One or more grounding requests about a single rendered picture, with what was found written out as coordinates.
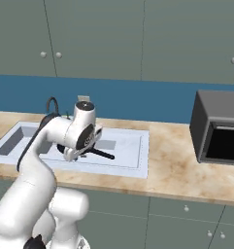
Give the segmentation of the grey-green cupboard door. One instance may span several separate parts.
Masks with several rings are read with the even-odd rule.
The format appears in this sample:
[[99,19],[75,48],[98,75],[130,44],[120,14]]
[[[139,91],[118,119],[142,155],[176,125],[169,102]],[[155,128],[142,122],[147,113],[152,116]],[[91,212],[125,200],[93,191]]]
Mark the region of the grey-green cupboard door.
[[0,74],[55,75],[44,0],[0,0]]
[[142,79],[234,84],[234,0],[147,0]]
[[149,215],[146,249],[208,249],[215,222]]
[[59,77],[140,78],[144,0],[45,0],[45,4]]
[[91,249],[145,249],[146,218],[89,212],[78,227]]
[[208,249],[234,249],[234,206],[225,206]]

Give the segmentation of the grey-green lower cupboard door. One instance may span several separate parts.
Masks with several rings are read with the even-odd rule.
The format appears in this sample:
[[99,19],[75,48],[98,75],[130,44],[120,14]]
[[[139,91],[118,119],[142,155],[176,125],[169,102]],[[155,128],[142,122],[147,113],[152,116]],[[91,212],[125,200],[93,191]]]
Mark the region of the grey-green lower cupboard door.
[[146,249],[208,249],[215,222],[149,215]]
[[208,249],[234,249],[234,206],[225,206]]
[[146,218],[89,212],[78,227],[91,249],[145,249]]

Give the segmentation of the grey-green upper cupboard door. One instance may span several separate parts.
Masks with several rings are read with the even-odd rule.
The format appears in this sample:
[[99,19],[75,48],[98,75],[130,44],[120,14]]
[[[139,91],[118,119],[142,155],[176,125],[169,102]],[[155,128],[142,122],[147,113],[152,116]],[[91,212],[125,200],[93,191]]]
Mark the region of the grey-green upper cupboard door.
[[234,84],[234,0],[147,0],[142,79]]
[[55,75],[44,0],[0,0],[0,74]]
[[45,4],[59,77],[140,78],[144,0],[45,0]]

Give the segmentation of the dark grey microwave oven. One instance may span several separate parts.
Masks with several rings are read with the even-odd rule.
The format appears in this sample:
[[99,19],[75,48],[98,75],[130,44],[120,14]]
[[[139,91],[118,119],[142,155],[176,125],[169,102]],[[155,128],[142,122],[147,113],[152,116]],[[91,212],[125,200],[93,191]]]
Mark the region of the dark grey microwave oven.
[[234,165],[234,91],[198,90],[189,130],[198,162]]

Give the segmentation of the grey-green drawer front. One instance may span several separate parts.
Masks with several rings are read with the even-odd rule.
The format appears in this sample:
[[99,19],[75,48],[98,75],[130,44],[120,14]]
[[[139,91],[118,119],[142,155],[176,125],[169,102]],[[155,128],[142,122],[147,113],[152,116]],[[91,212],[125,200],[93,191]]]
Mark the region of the grey-green drawer front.
[[150,214],[183,219],[217,222],[223,210],[222,205],[169,198],[152,197]]
[[149,199],[146,196],[117,194],[84,190],[89,197],[89,210],[145,218],[148,215]]

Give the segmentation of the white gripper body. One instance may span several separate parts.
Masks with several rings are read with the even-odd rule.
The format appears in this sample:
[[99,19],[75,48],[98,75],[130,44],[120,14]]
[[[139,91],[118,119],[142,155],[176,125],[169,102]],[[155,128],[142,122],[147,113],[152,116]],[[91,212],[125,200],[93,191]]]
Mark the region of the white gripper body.
[[71,149],[66,147],[64,149],[64,153],[63,153],[63,157],[67,160],[67,161],[72,161],[72,160],[76,160],[78,158],[78,156],[80,155],[80,152],[77,151],[76,149]]

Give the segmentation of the white sink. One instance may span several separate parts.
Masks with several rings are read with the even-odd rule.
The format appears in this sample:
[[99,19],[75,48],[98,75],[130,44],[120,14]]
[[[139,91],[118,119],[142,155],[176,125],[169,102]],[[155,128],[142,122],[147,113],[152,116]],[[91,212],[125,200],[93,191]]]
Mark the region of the white sink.
[[[0,163],[16,165],[38,126],[38,123],[16,123],[0,139]],[[146,130],[104,127],[95,149],[114,155],[113,160],[89,153],[84,158],[68,162],[55,144],[47,147],[40,158],[52,169],[147,179],[149,142],[150,133]]]

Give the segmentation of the black curved tap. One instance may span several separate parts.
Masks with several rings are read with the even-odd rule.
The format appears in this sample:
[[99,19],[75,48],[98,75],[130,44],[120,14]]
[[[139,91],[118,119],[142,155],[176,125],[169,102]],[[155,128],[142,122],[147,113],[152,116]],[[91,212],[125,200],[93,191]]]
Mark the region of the black curved tap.
[[59,114],[59,108],[58,108],[58,103],[55,97],[51,96],[48,101],[47,101],[47,105],[46,105],[46,109],[47,109],[47,113],[50,113],[50,103],[53,102],[54,104],[54,111],[52,112],[52,114],[56,115],[57,117],[60,116]]

